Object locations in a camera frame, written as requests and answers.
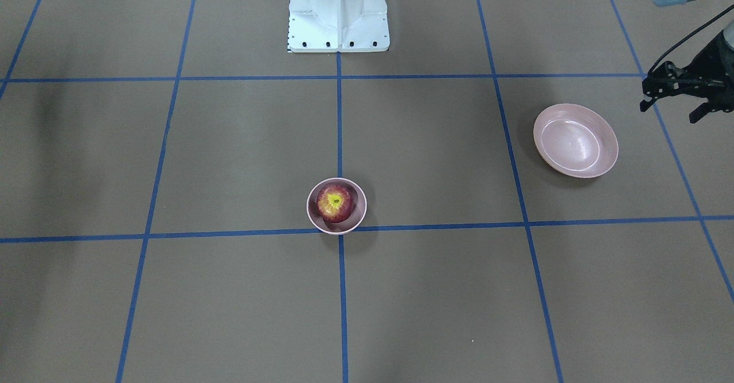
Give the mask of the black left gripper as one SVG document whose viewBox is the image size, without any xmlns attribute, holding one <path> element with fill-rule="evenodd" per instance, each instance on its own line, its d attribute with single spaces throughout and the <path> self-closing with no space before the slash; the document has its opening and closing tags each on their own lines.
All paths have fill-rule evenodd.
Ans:
<svg viewBox="0 0 734 383">
<path fill-rule="evenodd" d="M 711 111 L 733 109 L 733 25 L 727 25 L 688 66 L 697 81 L 694 96 L 706 101 L 689 114 L 695 124 Z"/>
</svg>

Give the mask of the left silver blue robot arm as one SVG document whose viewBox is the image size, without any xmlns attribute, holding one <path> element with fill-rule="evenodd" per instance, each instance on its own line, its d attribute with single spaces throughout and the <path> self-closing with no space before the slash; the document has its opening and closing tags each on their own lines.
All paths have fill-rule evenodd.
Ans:
<svg viewBox="0 0 734 383">
<path fill-rule="evenodd" d="M 682 5 L 694 1 L 702 0 L 653 0 L 658 7 Z M 686 67 L 679 68 L 671 61 L 664 61 L 674 49 L 731 10 L 732 6 L 727 7 L 658 57 L 642 82 L 643 92 L 646 95 L 646 99 L 640 103 L 642 112 L 647 111 L 658 99 L 688 95 L 704 99 L 704 103 L 689 114 L 689 121 L 692 124 L 710 113 L 732 113 L 732 23 L 711 39 Z"/>
</svg>

